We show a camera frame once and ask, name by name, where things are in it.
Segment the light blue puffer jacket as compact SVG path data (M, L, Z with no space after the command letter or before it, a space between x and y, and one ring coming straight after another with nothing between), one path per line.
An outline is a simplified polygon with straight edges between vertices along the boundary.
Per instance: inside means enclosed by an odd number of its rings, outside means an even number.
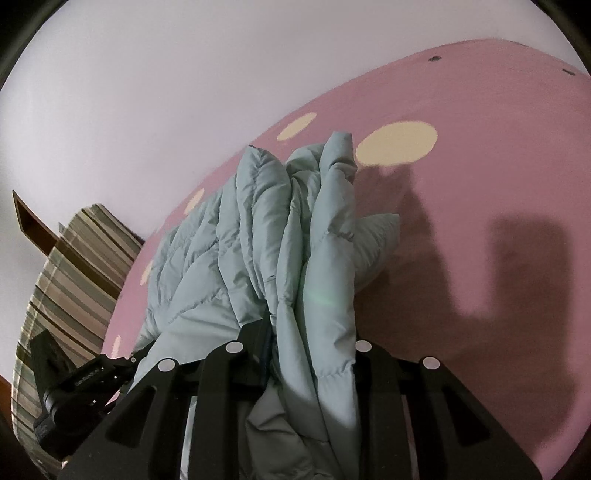
M355 175L348 133L287 161L246 148L153 258L137 378L164 358L204 359L270 317L271 376L245 418L252 478L359 475L353 300L385 268L400 220L356 216Z

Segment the pink polka dot bedsheet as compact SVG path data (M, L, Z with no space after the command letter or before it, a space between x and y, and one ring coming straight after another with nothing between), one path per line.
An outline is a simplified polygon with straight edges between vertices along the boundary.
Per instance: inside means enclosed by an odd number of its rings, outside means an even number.
M441 359L552 477L590 424L589 79L516 43L451 44L335 88L256 145L286 158L338 129L360 149L359 211L402 219L356 298L363 333Z

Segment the striped headboard cushion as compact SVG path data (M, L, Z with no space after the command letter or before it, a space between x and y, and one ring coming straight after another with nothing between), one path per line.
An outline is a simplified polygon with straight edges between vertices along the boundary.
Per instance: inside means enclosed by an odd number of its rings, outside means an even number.
M41 405L30 341L49 331L77 366L100 354L124 281L143 241L101 204L79 210L50 249L27 305L11 388L13 432L44 478L61 463L45 453L34 432Z

